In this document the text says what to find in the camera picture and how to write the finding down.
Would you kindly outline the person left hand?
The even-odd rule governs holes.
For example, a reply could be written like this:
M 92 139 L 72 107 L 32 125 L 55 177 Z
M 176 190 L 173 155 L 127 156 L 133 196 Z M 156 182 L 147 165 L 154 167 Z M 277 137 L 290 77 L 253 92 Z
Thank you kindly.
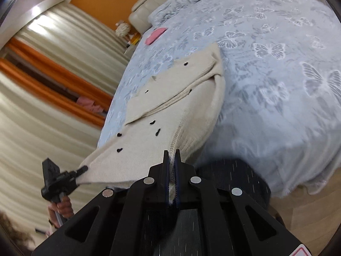
M 74 211 L 72 208 L 72 203 L 69 196 L 63 196 L 60 203 L 56 204 L 52 202 L 47 207 L 50 223 L 53 224 L 55 228 L 59 228 L 59 222 L 57 220 L 56 214 L 63 216 L 63 218 L 69 219 L 74 216 Z

